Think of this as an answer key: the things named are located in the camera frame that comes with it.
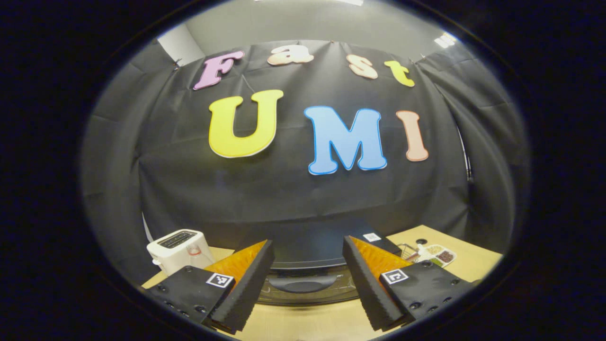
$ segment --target white toaster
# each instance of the white toaster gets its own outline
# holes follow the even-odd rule
[[[152,262],[170,276],[186,265],[204,268],[215,262],[210,253],[204,234],[200,231],[181,229],[157,239],[147,245],[147,250],[153,258]]]

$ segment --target black cloth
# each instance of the black cloth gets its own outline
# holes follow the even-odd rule
[[[290,44],[305,45],[314,60],[267,63],[272,49]],[[85,197],[99,242],[122,271],[137,279],[153,274],[141,211],[153,238],[190,228],[223,248],[237,247],[267,223],[355,217],[383,235],[424,224],[494,251],[506,249],[527,185],[524,127],[505,89],[469,51],[454,46],[413,64],[345,43],[278,41],[207,58],[238,50],[245,56],[220,83],[194,91],[204,60],[174,71],[157,45],[149,47],[142,52],[147,57],[138,58],[163,53],[156,68],[138,74],[133,60],[100,99],[84,149]],[[369,59],[379,78],[355,75],[345,58],[350,53]],[[383,65],[389,60],[409,69],[414,87],[395,80]],[[209,105],[243,97],[233,130],[247,136],[257,116],[250,96],[271,89],[284,92],[271,145],[252,157],[216,155],[208,144]],[[336,173],[310,174],[313,126],[303,114],[310,106],[334,108],[348,127],[361,108],[381,113],[387,167],[347,171],[333,152]],[[427,160],[406,159],[398,110],[420,116]],[[472,186],[457,126],[473,167]],[[119,214],[128,219],[120,221]],[[145,262],[149,266],[139,266]]]

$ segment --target blue letter m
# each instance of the blue letter m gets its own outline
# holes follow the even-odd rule
[[[330,156],[332,145],[346,170],[353,167],[360,145],[362,157],[358,167],[364,171],[382,169],[387,166],[381,149],[379,120],[381,114],[371,109],[360,109],[356,113],[351,129],[347,129],[341,117],[331,107],[317,106],[305,109],[305,116],[313,124],[315,160],[309,165],[313,175],[332,174],[339,165]]]

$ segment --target yellow letter u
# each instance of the yellow letter u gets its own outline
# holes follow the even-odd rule
[[[208,143],[210,149],[225,158],[249,157],[267,148],[276,136],[276,106],[284,96],[281,90],[265,90],[254,93],[250,99],[257,102],[257,129],[247,137],[233,134],[236,107],[242,104],[242,97],[227,97],[214,101],[210,107]]]

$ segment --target wooden table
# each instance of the wooden table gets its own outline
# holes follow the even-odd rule
[[[501,259],[501,254],[482,249],[420,225],[387,237],[395,244],[406,243],[416,247],[417,239],[426,239],[428,245],[439,244],[454,251],[456,259],[446,269],[468,282],[481,279]],[[210,248],[218,261],[233,250]],[[143,284],[150,288],[163,281],[163,272]],[[389,332],[373,331],[359,299],[307,307],[286,307],[256,304],[242,332],[235,336],[243,341],[362,341]]]

